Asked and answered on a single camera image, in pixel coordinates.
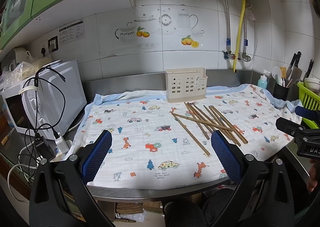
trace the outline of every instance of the microwave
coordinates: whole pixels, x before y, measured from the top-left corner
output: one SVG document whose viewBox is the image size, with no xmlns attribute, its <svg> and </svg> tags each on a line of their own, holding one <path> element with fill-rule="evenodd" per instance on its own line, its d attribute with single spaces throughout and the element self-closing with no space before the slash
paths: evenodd
<svg viewBox="0 0 320 227">
<path fill-rule="evenodd" d="M 60 60 L 47 66 L 56 70 L 66 79 L 64 82 L 56 73 L 48 69 L 39 73 L 40 78 L 57 86 L 66 98 L 62 118 L 58 125 L 54 127 L 55 131 L 64 135 L 76 116 L 87 104 L 80 80 L 78 64 L 76 60 L 68 62 L 62 62 Z M 36 105 L 35 90 L 30 89 L 24 91 L 22 95 L 19 94 L 19 91 L 23 88 L 27 80 L 28 78 L 18 85 L 14 85 L 2 92 L 4 108 L 17 132 L 23 134 L 25 134 L 26 129 L 34 129 L 44 123 L 49 123 L 50 125 L 56 124 L 61 116 L 64 105 L 62 94 L 54 86 L 41 79 L 39 80 L 39 86 L 37 88 L 38 105 Z M 28 85 L 34 85 L 33 79 L 30 80 L 25 87 Z M 55 140 L 52 129 L 43 129 L 38 132 L 46 139 Z M 34 136 L 34 132 L 30 130 L 27 132 L 27 135 Z"/>
</svg>

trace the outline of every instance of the white bowl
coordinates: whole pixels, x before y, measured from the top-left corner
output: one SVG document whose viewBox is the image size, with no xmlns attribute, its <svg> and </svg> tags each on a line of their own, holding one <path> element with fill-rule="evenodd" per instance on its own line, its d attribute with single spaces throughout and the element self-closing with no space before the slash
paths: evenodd
<svg viewBox="0 0 320 227">
<path fill-rule="evenodd" d="M 304 79 L 305 87 L 310 91 L 319 92 L 320 91 L 320 80 L 316 78 L 306 78 Z"/>
</svg>

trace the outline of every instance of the metal screw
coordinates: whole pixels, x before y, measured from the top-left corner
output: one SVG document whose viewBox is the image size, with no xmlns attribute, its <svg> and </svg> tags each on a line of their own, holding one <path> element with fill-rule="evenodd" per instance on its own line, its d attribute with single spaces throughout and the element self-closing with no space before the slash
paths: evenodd
<svg viewBox="0 0 320 227">
<path fill-rule="evenodd" d="M 69 157 L 70 161 L 76 161 L 77 158 L 78 158 L 78 156 L 77 156 L 76 154 L 72 154 L 72 155 Z"/>
<path fill-rule="evenodd" d="M 248 161 L 252 161 L 254 159 L 254 157 L 251 154 L 247 154 L 247 155 L 245 155 L 245 159 Z"/>
<path fill-rule="evenodd" d="M 41 159 L 40 164 L 44 165 L 45 163 L 47 163 L 47 159 L 46 158 Z"/>
<path fill-rule="evenodd" d="M 277 158 L 277 159 L 276 159 L 276 163 L 277 163 L 278 165 L 282 165 L 283 162 L 282 162 L 281 159 Z"/>
</svg>

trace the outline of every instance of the yellow gas hose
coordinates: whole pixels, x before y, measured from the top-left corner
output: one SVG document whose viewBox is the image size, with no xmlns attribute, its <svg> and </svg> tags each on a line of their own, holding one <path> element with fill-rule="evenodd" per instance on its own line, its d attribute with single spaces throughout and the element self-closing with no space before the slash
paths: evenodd
<svg viewBox="0 0 320 227">
<path fill-rule="evenodd" d="M 245 0 L 242 0 L 242 7 L 241 7 L 241 14 L 240 14 L 240 21 L 239 21 L 239 27 L 238 27 L 238 35 L 237 35 L 237 44 L 236 44 L 236 58 L 233 60 L 233 72 L 236 72 L 236 63 L 239 55 L 240 50 L 240 39 L 241 39 L 241 32 L 242 32 L 242 22 L 244 18 L 244 10 L 245 10 Z"/>
</svg>

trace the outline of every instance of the wall outlet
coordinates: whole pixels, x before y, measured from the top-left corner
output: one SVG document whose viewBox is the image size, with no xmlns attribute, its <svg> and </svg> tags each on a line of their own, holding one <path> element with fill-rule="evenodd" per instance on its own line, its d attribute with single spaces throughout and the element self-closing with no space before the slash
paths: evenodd
<svg viewBox="0 0 320 227">
<path fill-rule="evenodd" d="M 43 41 L 43 42 L 41 43 L 41 48 L 40 48 L 40 50 L 41 50 L 40 52 L 41 52 L 42 56 L 45 56 L 45 55 L 49 54 L 48 40 Z"/>
<path fill-rule="evenodd" d="M 57 51 L 59 49 L 58 47 L 58 36 L 54 36 L 53 38 L 48 40 L 48 47 L 50 49 L 50 45 L 54 46 L 54 48 L 52 49 L 52 52 Z"/>
</svg>

